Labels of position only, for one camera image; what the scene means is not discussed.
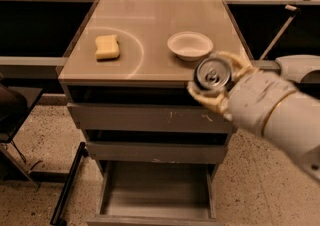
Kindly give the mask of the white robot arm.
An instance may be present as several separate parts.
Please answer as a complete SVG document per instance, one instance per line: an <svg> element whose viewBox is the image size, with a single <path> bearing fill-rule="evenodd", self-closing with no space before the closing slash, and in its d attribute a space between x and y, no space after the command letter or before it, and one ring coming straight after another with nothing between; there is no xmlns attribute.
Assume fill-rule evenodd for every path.
<svg viewBox="0 0 320 226"><path fill-rule="evenodd" d="M320 102L274 72L219 51L196 66L189 94L234 126L282 150L320 181Z"/></svg>

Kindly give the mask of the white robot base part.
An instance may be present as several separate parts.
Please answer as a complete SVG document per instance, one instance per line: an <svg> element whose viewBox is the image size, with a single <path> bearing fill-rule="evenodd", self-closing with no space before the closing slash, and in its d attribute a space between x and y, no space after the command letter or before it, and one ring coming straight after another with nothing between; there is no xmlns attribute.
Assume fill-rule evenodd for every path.
<svg viewBox="0 0 320 226"><path fill-rule="evenodd" d="M320 56L290 55L278 57L281 76L295 83L320 83Z"/></svg>

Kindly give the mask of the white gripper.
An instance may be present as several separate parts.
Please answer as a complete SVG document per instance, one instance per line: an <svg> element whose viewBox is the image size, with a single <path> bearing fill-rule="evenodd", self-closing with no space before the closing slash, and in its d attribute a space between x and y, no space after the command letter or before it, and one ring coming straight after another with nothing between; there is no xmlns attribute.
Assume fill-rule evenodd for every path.
<svg viewBox="0 0 320 226"><path fill-rule="evenodd" d="M275 107L297 88L273 72L259 71L247 59L232 52L217 51L210 57L220 61L220 66L210 70L211 79L237 82L229 93L229 101L225 91L200 90L193 81L187 85L189 94L235 126L262 137Z"/></svg>

